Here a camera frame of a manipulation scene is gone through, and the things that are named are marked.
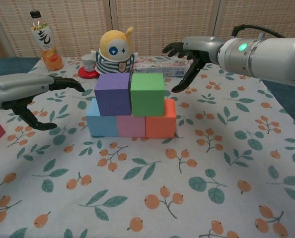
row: orange juice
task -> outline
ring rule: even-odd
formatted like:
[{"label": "orange juice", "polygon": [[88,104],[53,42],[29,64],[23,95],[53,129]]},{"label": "orange juice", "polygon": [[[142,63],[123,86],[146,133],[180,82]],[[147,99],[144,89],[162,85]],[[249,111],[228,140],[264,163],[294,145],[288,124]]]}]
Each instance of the orange juice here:
[{"label": "orange juice", "polygon": [[64,66],[63,60],[56,48],[50,25],[42,22],[39,11],[31,11],[30,15],[33,18],[31,32],[42,51],[46,68],[50,71],[61,69]]}]

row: small cup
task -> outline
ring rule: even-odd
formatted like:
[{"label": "small cup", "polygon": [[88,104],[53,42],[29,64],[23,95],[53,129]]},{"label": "small cup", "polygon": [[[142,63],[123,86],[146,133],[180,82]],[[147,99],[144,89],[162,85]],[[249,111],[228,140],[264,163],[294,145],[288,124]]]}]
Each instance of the small cup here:
[{"label": "small cup", "polygon": [[84,71],[94,72],[94,68],[95,68],[96,64],[95,64],[95,61],[92,60],[91,54],[82,56],[81,60],[83,63]]}]

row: yellow plush toy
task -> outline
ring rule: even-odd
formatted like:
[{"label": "yellow plush toy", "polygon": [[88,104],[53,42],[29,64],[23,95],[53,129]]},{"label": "yellow plush toy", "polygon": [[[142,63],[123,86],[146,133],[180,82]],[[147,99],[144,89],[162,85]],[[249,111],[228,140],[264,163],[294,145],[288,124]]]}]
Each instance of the yellow plush toy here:
[{"label": "yellow plush toy", "polygon": [[103,34],[99,51],[91,51],[98,73],[123,73],[131,70],[138,58],[138,53],[132,53],[132,31],[133,26],[130,26],[125,33],[111,30]]}]

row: green indicator light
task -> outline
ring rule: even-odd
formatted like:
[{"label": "green indicator light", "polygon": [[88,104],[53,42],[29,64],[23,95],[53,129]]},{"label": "green indicator light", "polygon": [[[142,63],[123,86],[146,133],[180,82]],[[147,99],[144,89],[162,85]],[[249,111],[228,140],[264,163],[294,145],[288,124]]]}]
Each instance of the green indicator light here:
[{"label": "green indicator light", "polygon": [[244,49],[246,49],[247,48],[247,46],[248,46],[248,44],[247,43],[242,43],[240,46],[239,46],[239,50],[240,51],[243,51]]}]

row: striped shirt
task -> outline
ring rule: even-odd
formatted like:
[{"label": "striped shirt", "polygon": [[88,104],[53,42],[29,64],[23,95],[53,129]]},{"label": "striped shirt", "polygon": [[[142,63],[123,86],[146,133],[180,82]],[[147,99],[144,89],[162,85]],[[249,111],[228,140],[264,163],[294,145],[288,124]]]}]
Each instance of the striped shirt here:
[{"label": "striped shirt", "polygon": [[131,54],[126,61],[112,61],[102,56],[99,51],[91,51],[92,58],[96,61],[95,70],[100,73],[130,72],[135,62],[135,54]]}]

